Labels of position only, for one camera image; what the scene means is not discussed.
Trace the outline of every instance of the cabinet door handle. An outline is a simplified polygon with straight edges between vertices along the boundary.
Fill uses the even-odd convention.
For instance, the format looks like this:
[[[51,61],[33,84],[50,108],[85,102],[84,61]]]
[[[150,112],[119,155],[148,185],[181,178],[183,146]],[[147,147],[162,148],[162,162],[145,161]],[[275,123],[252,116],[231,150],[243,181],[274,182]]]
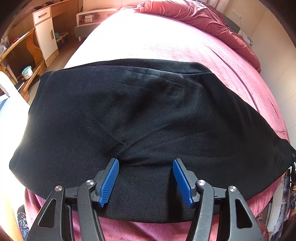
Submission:
[[[38,18],[42,18],[43,16],[45,16],[47,14],[47,12],[41,14],[40,16],[38,16]]]
[[[53,30],[50,30],[50,35],[51,35],[52,39],[54,39],[54,32],[53,32]]]

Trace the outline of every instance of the blue gripper pad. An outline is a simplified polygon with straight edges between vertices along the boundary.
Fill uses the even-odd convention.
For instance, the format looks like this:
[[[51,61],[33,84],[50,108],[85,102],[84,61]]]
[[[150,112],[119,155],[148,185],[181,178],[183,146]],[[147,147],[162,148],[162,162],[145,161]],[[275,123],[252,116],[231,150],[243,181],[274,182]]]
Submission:
[[[98,201],[100,207],[108,202],[114,183],[119,172],[119,161],[116,159],[110,168],[110,171],[101,187],[100,199]]]
[[[177,181],[183,201],[191,208],[193,206],[191,189],[176,160],[173,161],[173,173]]]

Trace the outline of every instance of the bucket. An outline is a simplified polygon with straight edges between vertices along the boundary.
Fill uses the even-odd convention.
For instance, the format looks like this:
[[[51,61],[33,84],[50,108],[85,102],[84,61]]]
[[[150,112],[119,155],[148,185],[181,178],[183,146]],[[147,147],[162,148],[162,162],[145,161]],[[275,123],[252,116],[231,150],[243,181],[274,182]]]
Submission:
[[[33,75],[32,67],[28,66],[22,71],[22,76],[25,80],[29,79]]]

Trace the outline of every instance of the black garment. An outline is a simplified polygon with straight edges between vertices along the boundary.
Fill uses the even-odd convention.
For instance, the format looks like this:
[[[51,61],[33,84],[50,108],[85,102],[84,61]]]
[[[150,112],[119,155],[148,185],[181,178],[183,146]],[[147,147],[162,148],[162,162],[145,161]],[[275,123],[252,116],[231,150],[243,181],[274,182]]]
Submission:
[[[99,215],[167,223],[193,217],[176,187],[175,158],[249,199],[291,166],[294,152],[203,65],[123,59],[45,73],[10,169],[46,199],[116,157],[119,175]]]

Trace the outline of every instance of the mattress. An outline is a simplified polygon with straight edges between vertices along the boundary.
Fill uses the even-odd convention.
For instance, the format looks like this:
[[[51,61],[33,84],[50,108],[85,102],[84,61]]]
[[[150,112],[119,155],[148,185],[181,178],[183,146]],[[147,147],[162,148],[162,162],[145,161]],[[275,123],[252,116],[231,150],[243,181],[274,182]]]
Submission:
[[[229,89],[258,111],[281,138],[289,140],[279,107],[254,67],[216,37],[186,23],[124,9],[97,27],[73,54],[65,68],[82,64],[146,58],[199,62]],[[260,214],[282,178],[247,201],[254,216]],[[44,199],[26,190],[26,215],[31,227]],[[77,213],[73,214],[76,240],[81,240]],[[190,222],[133,223],[100,218],[106,240],[185,240]],[[215,240],[218,215],[214,216],[210,240]]]

